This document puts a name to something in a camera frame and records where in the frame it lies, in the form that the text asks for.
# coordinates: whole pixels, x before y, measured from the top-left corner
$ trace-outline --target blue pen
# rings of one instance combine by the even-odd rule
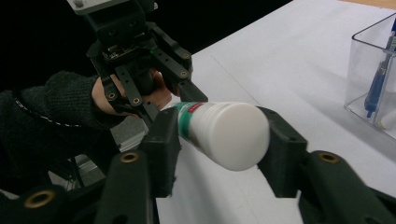
[[[389,51],[396,50],[396,19],[393,23],[392,31],[390,33],[386,49]],[[385,75],[388,71],[390,58],[391,54],[387,53],[385,60],[379,63],[378,69],[375,72],[373,83],[364,101],[364,108],[367,110],[368,119],[373,115],[373,112],[376,111],[376,108],[378,106],[379,96],[381,95]]]

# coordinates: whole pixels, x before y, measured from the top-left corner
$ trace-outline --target green label stripe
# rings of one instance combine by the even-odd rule
[[[178,109],[178,134],[183,138],[189,137],[189,126],[193,112],[204,103],[180,102],[175,104]]]

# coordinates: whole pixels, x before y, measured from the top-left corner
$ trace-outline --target white table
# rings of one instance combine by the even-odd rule
[[[209,101],[275,110],[308,140],[340,155],[370,187],[396,196],[396,143],[343,108],[351,37],[395,10],[294,0],[193,55],[193,82]],[[257,167],[231,172],[190,144],[177,162],[162,224],[303,223],[297,199],[277,199]]]

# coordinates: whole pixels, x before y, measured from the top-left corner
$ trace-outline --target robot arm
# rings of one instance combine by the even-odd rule
[[[87,56],[102,78],[105,95],[118,112],[139,115],[149,126],[158,114],[154,104],[142,95],[154,90],[150,68],[163,74],[166,87],[181,101],[207,102],[191,82],[191,54],[170,38],[146,13],[154,10],[153,0],[68,0],[96,34]],[[110,75],[115,74],[128,97],[122,97]]]
[[[259,109],[270,121],[271,141],[258,168],[277,198],[299,195],[304,224],[396,223],[394,198],[364,185],[338,155],[308,153],[307,141],[281,116]],[[138,150],[115,156],[106,182],[77,193],[57,186],[32,189],[13,204],[5,223],[159,224],[155,199],[172,193],[180,150],[177,112],[161,111]]]

